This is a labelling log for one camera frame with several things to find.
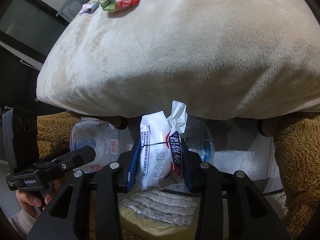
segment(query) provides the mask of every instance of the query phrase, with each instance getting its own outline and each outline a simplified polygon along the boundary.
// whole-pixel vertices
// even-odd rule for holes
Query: metal screw
[[[237,171],[237,172],[236,172],[236,176],[237,176],[238,178],[243,178],[243,177],[245,176],[245,174],[244,174],[243,171]]]
[[[116,162],[110,163],[110,168],[112,168],[113,170],[116,169],[116,168],[118,168],[119,166],[120,166],[119,163],[116,163]]]
[[[200,167],[203,169],[209,168],[209,163],[200,163]]]
[[[76,178],[81,177],[83,174],[83,172],[81,170],[77,170],[73,173],[73,176],[75,176]]]

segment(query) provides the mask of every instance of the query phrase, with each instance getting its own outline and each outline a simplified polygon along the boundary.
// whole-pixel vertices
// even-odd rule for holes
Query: human hand
[[[52,200],[52,198],[56,195],[56,193],[60,189],[60,182],[56,179],[53,181],[53,192],[48,194],[44,202],[46,205],[49,204],[49,202]],[[34,207],[41,207],[42,202],[40,198],[35,196],[32,192],[24,192],[24,191],[16,191],[17,200],[21,206],[21,208],[28,213],[30,216],[33,216],[35,218],[38,218],[38,214],[36,213]]]

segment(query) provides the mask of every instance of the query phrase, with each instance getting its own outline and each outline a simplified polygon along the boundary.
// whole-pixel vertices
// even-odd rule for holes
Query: white plastic bag
[[[187,117],[186,105],[177,101],[172,102],[168,118],[163,111],[142,117],[137,191],[162,189],[183,181],[180,134],[184,133]]]

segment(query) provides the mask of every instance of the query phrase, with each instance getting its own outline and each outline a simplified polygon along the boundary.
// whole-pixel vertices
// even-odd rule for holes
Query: pillow
[[[209,119],[320,109],[320,26],[304,0],[141,0],[77,15],[41,69],[41,101],[134,117],[171,102]]]

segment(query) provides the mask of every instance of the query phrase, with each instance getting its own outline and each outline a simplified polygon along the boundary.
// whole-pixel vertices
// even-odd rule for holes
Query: camera lens
[[[22,121],[20,118],[17,118],[17,120],[16,120],[16,129],[18,131],[21,131],[21,129],[22,129]]]
[[[30,125],[30,120],[29,118],[24,119],[24,129],[26,130],[26,132],[30,132],[31,129],[31,125]]]
[[[36,120],[33,120],[33,121],[32,121],[32,128],[33,128],[33,130],[36,130],[36,129],[37,129]]]

